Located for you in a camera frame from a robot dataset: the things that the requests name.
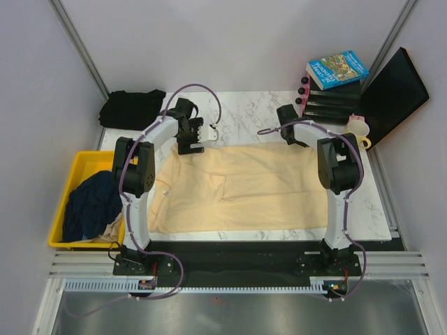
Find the cream yellow t-shirt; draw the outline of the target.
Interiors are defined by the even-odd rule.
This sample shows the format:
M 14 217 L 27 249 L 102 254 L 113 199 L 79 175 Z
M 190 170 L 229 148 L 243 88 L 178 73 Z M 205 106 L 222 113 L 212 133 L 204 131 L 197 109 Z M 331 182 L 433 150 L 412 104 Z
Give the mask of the cream yellow t-shirt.
M 328 198 L 310 147 L 271 142 L 179 155 L 173 145 L 154 187 L 150 232 L 327 226 Z

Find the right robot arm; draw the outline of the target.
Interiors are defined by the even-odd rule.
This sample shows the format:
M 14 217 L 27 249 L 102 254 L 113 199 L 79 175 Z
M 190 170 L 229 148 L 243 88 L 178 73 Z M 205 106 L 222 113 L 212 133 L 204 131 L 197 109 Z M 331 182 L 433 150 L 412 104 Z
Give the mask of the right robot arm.
M 328 225 L 323 238 L 327 253 L 320 257 L 321 269 L 330 275 L 345 266 L 344 256 L 352 252 L 348 234 L 348 207 L 360 187 L 364 168 L 353 134 L 336 134 L 316 122 L 299 117 L 293 105 L 277 108 L 281 137 L 287 144 L 316 150 L 318 179 L 327 191 Z

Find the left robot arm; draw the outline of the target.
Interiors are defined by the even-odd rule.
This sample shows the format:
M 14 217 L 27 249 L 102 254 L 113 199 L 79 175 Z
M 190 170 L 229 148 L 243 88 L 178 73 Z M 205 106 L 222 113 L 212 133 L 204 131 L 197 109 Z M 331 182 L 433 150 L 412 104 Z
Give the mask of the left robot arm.
M 153 257 L 146 253 L 150 243 L 146 220 L 147 199 L 156 180 L 156 151 L 175 138 L 179 155 L 204 152 L 204 147 L 199 145 L 199 130 L 204 121 L 201 117 L 193 118 L 194 111 L 198 108 L 193 102 L 178 98 L 166 117 L 157 117 L 138 139 L 119 137 L 116 141 L 112 176 L 124 205 L 126 228 L 122 255 L 130 257 L 129 267 L 137 274 L 147 274 L 154 264 Z

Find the black box with knobs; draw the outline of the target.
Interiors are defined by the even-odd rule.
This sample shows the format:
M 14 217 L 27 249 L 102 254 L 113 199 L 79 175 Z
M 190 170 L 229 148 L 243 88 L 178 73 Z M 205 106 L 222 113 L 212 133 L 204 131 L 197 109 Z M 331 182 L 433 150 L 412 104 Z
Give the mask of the black box with knobs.
M 350 117 L 360 115 L 360 81 L 321 90 L 309 74 L 306 74 L 301 78 L 300 84 L 295 104 L 299 107 L 301 117 L 344 125 Z

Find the folded black t-shirt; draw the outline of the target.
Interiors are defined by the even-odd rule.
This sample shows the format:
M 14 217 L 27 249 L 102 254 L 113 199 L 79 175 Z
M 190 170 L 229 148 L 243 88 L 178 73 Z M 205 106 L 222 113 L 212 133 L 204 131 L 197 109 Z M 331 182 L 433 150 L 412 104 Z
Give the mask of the folded black t-shirt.
M 142 131 L 158 117 L 166 92 L 114 91 L 99 112 L 99 123 L 104 128 Z

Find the small pink box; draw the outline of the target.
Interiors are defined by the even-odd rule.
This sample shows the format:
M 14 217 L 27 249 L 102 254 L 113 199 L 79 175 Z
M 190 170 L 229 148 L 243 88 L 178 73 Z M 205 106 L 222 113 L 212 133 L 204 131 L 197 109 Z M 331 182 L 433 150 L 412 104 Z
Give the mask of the small pink box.
M 352 121 L 361 121 L 361 122 L 364 122 L 364 121 L 365 121 L 365 118 L 364 118 L 364 116 L 360 116 L 360 115 L 352 114 L 352 115 L 349 117 L 349 122 L 352 122 Z

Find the yellow ceramic mug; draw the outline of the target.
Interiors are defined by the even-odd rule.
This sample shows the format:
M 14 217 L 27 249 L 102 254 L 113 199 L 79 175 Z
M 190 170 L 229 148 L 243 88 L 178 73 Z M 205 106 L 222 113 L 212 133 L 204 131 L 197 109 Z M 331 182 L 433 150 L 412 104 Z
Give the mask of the yellow ceramic mug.
M 350 120 L 344 128 L 343 135 L 352 134 L 356 137 L 358 147 L 360 149 L 369 149 L 372 145 L 371 140 L 368 138 L 370 129 L 367 123 L 363 120 L 353 119 Z

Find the colourful treehouse book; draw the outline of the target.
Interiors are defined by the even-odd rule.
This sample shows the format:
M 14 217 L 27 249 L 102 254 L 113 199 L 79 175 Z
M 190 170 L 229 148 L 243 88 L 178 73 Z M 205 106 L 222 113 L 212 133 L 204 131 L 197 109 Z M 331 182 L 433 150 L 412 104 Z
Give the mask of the colourful treehouse book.
M 369 75 L 352 50 L 309 61 L 306 72 L 322 91 L 363 80 Z

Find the yellow plastic bin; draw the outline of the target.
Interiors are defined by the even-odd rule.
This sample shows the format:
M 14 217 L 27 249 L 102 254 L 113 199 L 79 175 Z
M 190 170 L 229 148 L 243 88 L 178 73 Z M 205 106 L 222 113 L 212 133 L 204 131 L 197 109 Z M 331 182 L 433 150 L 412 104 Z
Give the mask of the yellow plastic bin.
M 110 248 L 114 244 L 121 244 L 124 239 L 124 224 L 122 220 L 119 239 L 117 242 L 96 243 L 93 239 L 83 239 L 75 242 L 62 241 L 62 225 L 64 212 L 70 192 L 74 191 L 84 180 L 102 170 L 112 170 L 114 154 L 111 151 L 80 151 L 75 155 L 64 193 L 55 216 L 48 245 L 53 248 Z

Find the navy blue t-shirt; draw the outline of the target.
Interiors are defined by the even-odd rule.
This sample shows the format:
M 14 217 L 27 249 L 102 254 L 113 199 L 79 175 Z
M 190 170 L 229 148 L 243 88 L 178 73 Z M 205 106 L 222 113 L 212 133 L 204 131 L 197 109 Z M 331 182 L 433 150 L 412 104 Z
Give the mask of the navy blue t-shirt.
M 62 241 L 94 239 L 103 234 L 122 212 L 118 186 L 107 170 L 84 180 L 70 192 L 64 212 Z

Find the black flat panel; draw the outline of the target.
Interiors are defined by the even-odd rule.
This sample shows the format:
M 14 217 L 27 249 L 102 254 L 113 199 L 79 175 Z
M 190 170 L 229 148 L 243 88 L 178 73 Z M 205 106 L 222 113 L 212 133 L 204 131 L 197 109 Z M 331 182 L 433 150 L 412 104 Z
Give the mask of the black flat panel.
M 363 91 L 355 114 L 365 118 L 374 147 L 429 98 L 407 50 L 400 47 Z

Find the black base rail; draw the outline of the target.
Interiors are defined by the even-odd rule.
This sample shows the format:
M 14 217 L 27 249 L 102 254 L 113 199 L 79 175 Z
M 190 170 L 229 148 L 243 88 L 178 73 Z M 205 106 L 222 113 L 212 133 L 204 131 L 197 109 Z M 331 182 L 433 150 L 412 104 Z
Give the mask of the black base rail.
M 308 287 L 312 277 L 362 273 L 350 246 L 330 251 L 321 241 L 153 241 L 144 255 L 123 246 L 115 276 L 155 276 L 161 288 Z

